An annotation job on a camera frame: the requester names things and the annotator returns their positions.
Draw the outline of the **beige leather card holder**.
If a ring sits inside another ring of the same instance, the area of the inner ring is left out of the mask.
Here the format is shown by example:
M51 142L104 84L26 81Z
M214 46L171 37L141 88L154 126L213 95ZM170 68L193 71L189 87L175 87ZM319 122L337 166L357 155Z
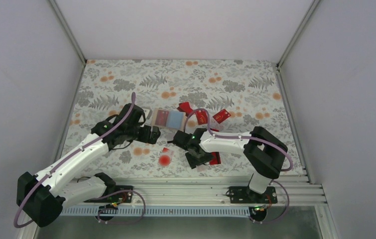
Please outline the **beige leather card holder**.
M156 108L154 110L154 112L152 114L152 119L151 119L151 124L153 126L156 126L154 122L155 122L155 118L156 118L156 114L157 114L158 110L164 110L164 109ZM185 113L180 112L180 111L170 111L170 110L164 110L164 111L169 111L167 124L166 124L166 126L157 126L157 127L175 129L175 130L182 130L183 126L185 124L185 121L186 121Z

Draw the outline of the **red VIP card small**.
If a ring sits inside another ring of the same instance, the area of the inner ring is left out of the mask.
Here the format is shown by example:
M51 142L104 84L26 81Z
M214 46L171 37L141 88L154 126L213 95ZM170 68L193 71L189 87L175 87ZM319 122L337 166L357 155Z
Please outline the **red VIP card small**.
M228 112L226 109L223 109L223 110L219 111L218 113L216 113L215 115L213 115L213 119L218 124L224 122L225 120L227 120L230 117L231 117L231 113Z

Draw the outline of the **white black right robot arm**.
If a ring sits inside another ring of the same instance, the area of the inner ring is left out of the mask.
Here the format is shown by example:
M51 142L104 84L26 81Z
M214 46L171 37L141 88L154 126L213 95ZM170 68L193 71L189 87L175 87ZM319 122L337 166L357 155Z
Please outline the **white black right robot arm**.
M246 190L247 198L253 203L261 201L271 181L279 178L285 159L289 161L286 171L293 167L287 146L261 126L243 133L206 128L198 128L193 133L179 130L170 143L186 151L185 157L192 169L211 162L214 152L244 156L255 170Z

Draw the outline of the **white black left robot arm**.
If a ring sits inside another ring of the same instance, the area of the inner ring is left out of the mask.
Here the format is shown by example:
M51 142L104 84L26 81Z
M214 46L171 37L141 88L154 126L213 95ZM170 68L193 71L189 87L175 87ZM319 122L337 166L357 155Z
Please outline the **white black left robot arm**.
M96 158L118 149L125 142L134 141L155 144L161 133L158 127L145 124L145 112L135 104L127 104L118 115L97 123L90 133L65 156L32 175L23 173L17 181L16 203L19 206L14 226L25 212L39 227L55 221L65 208L90 201L111 201L118 190L115 181L106 173L97 173L80 183L72 183Z

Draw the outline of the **white floral card lower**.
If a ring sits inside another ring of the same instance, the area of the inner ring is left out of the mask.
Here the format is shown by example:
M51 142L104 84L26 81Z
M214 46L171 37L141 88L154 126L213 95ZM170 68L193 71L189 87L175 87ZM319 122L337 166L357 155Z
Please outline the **white floral card lower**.
M205 170L207 170L209 168L209 166L208 165L199 165L199 166L197 166L196 167L196 170L198 171L198 172L203 172L203 171L205 171Z

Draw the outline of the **red stripe card lower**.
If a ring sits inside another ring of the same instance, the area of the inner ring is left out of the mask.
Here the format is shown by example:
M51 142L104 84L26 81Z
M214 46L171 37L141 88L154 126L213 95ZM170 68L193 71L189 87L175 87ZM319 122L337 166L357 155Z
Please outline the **red stripe card lower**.
M219 165L221 164L221 158L219 152L212 152L212 160L209 162L210 165Z

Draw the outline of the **red stripe card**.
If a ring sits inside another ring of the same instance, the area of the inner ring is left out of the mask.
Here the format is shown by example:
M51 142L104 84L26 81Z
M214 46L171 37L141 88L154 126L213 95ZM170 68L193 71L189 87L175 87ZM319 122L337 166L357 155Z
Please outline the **red stripe card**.
M219 152L212 152L212 160L209 162L210 165L219 165L221 164L221 158Z
M190 106L189 102L182 102L179 104L179 107L177 108L180 112L184 112L185 115L189 115L193 112L193 109Z

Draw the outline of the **white card red circle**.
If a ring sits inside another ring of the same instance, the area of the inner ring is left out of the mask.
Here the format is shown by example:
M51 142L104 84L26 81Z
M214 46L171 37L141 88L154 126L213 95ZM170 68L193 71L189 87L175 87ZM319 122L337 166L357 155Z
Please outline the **white card red circle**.
M158 158L158 164L163 167L169 166L173 155L174 155L173 150L167 147L164 147Z

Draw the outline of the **red VIP card upper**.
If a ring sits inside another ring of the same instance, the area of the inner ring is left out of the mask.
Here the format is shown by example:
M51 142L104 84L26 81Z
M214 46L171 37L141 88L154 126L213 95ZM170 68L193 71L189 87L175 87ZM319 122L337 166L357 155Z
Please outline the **red VIP card upper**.
M204 125L208 123L208 113L205 110L195 111L195 116L196 116L198 125Z

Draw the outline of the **floral patterned table mat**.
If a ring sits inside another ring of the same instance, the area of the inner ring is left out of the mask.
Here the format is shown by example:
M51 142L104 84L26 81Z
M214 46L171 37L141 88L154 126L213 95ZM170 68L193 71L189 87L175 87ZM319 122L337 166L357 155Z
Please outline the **floral patterned table mat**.
M63 153L68 153L107 117L118 114L136 93L145 109L175 110L180 103L204 108L211 115L226 109L231 117L211 127L245 132L262 126L288 147L282 175L301 175L303 167L272 64L242 60L99 60L87 61ZM254 168L241 155L221 154L221 164L203 172L191 169L185 152L168 143L174 131L162 129L156 144L124 144L89 164L78 177L105 172L115 178L250 176ZM158 164L163 148L174 151L169 166Z

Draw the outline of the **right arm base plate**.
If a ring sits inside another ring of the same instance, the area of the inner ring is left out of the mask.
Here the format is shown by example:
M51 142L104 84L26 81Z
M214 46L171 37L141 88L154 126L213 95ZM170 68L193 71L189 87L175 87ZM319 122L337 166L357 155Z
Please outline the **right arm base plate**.
M232 186L229 187L226 196L232 204L275 204L278 202L275 188L272 186L268 186L262 194L246 186Z

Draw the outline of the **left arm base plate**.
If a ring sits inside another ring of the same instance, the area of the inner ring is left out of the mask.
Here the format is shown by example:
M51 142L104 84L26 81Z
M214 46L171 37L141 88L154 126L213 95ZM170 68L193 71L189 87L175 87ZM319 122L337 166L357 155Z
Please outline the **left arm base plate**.
M133 190L133 186L117 185L115 187L115 192L122 191L122 190ZM132 192L121 192L119 194L108 196L107 198L104 198L104 199L86 200L85 203L106 203L106 204L118 203L120 204L120 203L131 203L131 201L132 201Z

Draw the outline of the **aluminium rail frame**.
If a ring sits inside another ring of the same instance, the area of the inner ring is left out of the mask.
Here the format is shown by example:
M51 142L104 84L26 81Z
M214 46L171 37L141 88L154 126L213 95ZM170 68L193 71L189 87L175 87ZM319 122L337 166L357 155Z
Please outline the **aluminium rail frame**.
M175 178L160 179L118 179L118 185L130 185L140 193L148 206L228 206L230 199L226 195L230 186L244 186L248 183L243 177L223 179ZM312 185L295 177L281 177L280 183L272 183L277 202L274 206L283 206L289 202L292 206L315 206L327 203L321 185Z

